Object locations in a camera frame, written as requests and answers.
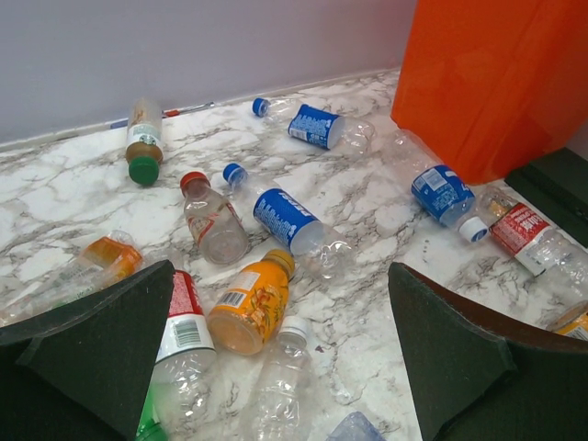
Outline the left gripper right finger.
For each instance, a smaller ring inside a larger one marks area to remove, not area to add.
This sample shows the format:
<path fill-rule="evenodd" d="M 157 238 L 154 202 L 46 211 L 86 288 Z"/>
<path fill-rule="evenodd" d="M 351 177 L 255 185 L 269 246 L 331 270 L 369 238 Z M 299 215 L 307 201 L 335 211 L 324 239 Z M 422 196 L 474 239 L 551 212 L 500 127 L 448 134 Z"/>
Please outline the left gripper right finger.
<path fill-rule="evenodd" d="M 587 344 L 389 268 L 390 304 L 424 440 L 584 440 Z"/>

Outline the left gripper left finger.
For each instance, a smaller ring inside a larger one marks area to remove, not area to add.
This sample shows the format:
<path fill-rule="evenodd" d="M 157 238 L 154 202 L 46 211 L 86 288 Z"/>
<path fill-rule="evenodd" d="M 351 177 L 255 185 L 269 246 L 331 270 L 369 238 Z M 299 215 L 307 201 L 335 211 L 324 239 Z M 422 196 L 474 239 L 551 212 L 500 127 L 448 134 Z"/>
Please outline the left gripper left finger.
<path fill-rule="evenodd" d="M 173 292 L 157 262 L 1 330 L 4 440 L 132 440 Z"/>

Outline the crushed blue label water bottle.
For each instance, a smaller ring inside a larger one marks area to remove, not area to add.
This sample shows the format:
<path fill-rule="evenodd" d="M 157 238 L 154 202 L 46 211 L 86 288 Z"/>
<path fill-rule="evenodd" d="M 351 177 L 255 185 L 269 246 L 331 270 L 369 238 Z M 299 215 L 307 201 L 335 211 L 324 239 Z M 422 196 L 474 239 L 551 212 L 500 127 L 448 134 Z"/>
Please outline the crushed blue label water bottle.
<path fill-rule="evenodd" d="M 362 412 L 348 414 L 327 436 L 326 441 L 384 441 L 380 431 Z"/>

